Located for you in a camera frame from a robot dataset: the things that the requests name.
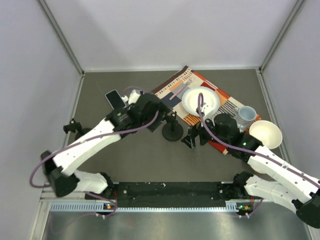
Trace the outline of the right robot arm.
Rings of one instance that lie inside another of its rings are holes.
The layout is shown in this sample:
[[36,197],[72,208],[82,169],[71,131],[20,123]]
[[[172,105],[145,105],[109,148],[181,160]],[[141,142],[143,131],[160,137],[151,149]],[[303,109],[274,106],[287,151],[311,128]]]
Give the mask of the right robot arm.
[[275,155],[252,135],[241,132],[236,120],[227,113],[188,128],[181,140],[190,149],[217,142],[224,145],[234,158],[250,165],[255,171],[270,176],[273,180],[263,180],[249,172],[237,174],[233,179],[233,192],[239,198],[254,196],[272,201],[294,212],[307,225],[320,227],[320,181]]

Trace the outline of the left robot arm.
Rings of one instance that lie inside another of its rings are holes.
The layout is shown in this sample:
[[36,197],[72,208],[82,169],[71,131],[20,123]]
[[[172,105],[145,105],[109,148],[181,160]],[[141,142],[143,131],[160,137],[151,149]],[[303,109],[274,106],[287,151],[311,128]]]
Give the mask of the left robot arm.
[[91,192],[109,198],[115,189],[111,178],[104,172],[89,173],[78,168],[103,148],[142,129],[156,130],[172,108],[153,93],[133,90],[120,98],[125,107],[114,108],[95,127],[65,149],[48,158],[43,171],[56,197],[62,198],[74,191]]

